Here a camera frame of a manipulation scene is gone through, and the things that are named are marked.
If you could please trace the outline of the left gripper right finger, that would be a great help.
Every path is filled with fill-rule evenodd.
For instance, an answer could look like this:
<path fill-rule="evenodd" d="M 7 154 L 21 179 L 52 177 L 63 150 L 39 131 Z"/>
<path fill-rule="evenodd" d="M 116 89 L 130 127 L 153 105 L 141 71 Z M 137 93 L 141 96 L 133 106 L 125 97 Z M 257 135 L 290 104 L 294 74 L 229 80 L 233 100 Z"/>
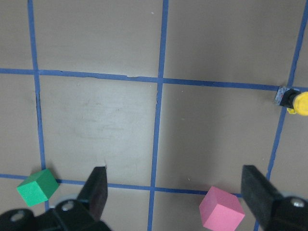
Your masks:
<path fill-rule="evenodd" d="M 281 193 L 254 165 L 242 168 L 241 194 L 264 231 L 308 229 L 308 201 Z"/>

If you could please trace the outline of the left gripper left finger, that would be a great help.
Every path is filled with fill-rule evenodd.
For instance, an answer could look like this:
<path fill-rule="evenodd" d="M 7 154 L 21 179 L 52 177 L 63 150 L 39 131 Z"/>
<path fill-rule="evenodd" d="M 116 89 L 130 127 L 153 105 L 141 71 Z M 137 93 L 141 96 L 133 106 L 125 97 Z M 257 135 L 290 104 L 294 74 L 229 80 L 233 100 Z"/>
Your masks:
<path fill-rule="evenodd" d="M 66 198 L 55 206 L 58 231 L 106 231 L 108 226 L 101 221 L 107 201 L 106 167 L 95 167 L 75 198 Z"/>

